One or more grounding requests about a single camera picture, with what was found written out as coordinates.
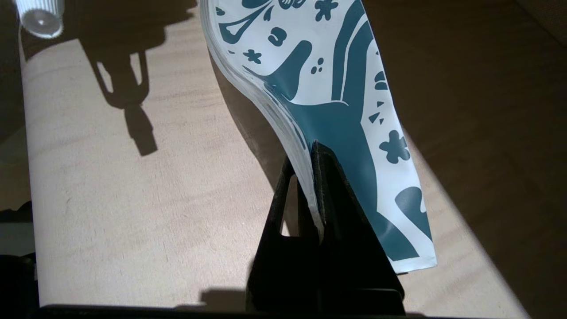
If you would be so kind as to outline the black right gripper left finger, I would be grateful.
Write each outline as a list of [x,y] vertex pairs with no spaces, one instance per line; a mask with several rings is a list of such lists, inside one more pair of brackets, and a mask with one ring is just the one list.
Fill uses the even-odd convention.
[[301,187],[296,191],[299,234],[286,237],[280,232],[286,197],[294,175],[292,164],[286,158],[247,281],[247,311],[317,311],[319,238]]

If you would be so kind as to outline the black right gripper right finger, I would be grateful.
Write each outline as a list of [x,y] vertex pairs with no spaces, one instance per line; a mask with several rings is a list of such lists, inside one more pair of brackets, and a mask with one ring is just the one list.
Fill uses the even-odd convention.
[[338,158],[315,142],[311,159],[324,222],[318,308],[334,315],[404,316],[404,289]]

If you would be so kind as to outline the white floral plastic bag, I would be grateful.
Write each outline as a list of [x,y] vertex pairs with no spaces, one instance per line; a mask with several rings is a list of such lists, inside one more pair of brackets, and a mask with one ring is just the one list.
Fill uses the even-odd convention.
[[408,142],[362,0],[200,0],[220,71],[262,113],[315,225],[310,152],[332,150],[397,274],[437,266]]

